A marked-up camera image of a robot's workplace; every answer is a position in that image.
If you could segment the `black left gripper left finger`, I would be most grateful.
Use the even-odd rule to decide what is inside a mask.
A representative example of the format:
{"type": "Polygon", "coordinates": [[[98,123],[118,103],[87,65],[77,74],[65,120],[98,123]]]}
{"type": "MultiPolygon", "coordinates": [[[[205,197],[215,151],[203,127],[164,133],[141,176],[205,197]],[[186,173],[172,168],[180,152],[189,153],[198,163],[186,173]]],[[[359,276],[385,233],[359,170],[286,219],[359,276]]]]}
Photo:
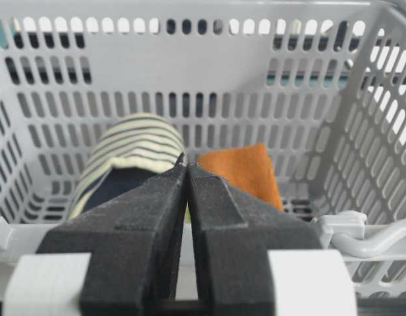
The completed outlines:
{"type": "Polygon", "coordinates": [[[51,230],[16,264],[3,315],[143,315],[176,287],[186,166],[51,230]]]}

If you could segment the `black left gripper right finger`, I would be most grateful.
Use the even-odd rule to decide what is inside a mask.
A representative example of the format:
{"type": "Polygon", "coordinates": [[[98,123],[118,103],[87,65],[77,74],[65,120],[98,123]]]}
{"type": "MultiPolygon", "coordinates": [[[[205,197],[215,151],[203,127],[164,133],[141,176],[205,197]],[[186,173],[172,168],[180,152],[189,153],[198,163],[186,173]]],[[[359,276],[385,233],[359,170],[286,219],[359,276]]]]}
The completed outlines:
{"type": "Polygon", "coordinates": [[[211,315],[355,315],[341,255],[313,227],[196,164],[187,170],[198,295],[211,315]]]}

